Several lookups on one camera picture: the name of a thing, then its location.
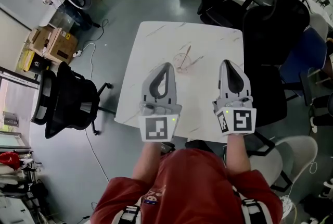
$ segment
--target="gray floor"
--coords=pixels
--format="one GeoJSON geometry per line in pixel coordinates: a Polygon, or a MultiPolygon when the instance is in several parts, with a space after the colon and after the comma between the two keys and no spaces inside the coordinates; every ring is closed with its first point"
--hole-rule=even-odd
{"type": "MultiPolygon", "coordinates": [[[[123,77],[139,24],[142,21],[181,21],[201,23],[197,15],[200,0],[103,0],[94,4],[90,14],[95,22],[109,19],[104,36],[96,42],[93,58],[93,81],[97,88],[104,82],[114,84],[113,90],[105,90],[101,106],[117,108],[123,77]]],[[[100,29],[81,34],[80,42],[99,37],[100,29]]],[[[81,57],[71,63],[74,71],[90,77],[90,57],[93,47],[87,48],[81,57]]],[[[328,90],[314,89],[315,95],[328,90]]],[[[260,132],[274,141],[294,135],[309,134],[309,109],[303,99],[288,102],[288,116],[282,121],[263,127],[260,132]]],[[[140,154],[142,141],[139,130],[114,122],[109,114],[99,112],[96,128],[103,131],[94,136],[87,129],[92,146],[104,168],[107,177],[130,177],[140,154]]],[[[44,127],[31,125],[31,144],[35,157],[43,163],[42,176],[50,190],[50,201],[59,218],[67,223],[77,223],[83,216],[92,213],[92,202],[98,202],[107,181],[90,149],[85,131],[66,129],[50,140],[44,138],[44,127]]],[[[310,174],[306,170],[293,186],[291,198],[298,204],[309,192],[318,193],[322,183],[329,178],[333,159],[333,129],[319,128],[318,170],[310,174]]],[[[184,138],[175,138],[177,148],[183,147],[184,138]]],[[[253,145],[251,137],[248,145],[253,145]]],[[[218,155],[223,153],[222,145],[209,143],[218,155]]],[[[299,209],[298,222],[306,218],[299,209]]]]}

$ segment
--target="chair base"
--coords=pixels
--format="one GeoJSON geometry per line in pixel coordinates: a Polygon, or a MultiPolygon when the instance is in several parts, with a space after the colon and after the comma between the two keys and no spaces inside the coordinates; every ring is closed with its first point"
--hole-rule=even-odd
{"type": "MultiPolygon", "coordinates": [[[[104,83],[103,86],[98,90],[98,96],[100,96],[102,94],[102,92],[104,91],[104,89],[108,88],[108,89],[113,89],[113,85],[110,84],[110,83],[104,83]]],[[[108,110],[106,108],[102,108],[102,107],[98,107],[98,110],[101,110],[101,111],[104,111],[104,112],[107,112],[107,113],[111,113],[113,114],[114,116],[116,116],[116,112],[112,111],[112,110],[108,110]]],[[[92,121],[92,129],[93,129],[93,133],[97,136],[97,135],[100,135],[101,134],[101,131],[99,130],[96,130],[95,129],[95,122],[92,121]]]]}

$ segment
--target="red object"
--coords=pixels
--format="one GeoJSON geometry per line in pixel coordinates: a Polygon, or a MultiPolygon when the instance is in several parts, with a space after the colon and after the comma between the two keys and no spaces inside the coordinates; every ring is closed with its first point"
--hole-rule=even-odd
{"type": "Polygon", "coordinates": [[[281,221],[283,207],[257,170],[231,177],[214,154],[182,149],[167,155],[160,164],[152,188],[142,181],[114,178],[110,181],[91,217],[92,224],[110,224],[127,205],[141,204],[142,223],[185,224],[243,223],[243,196],[262,201],[274,224],[281,221]]]}
{"type": "Polygon", "coordinates": [[[5,152],[3,154],[0,154],[0,163],[7,165],[14,170],[20,168],[19,155],[14,152],[5,152]]]}

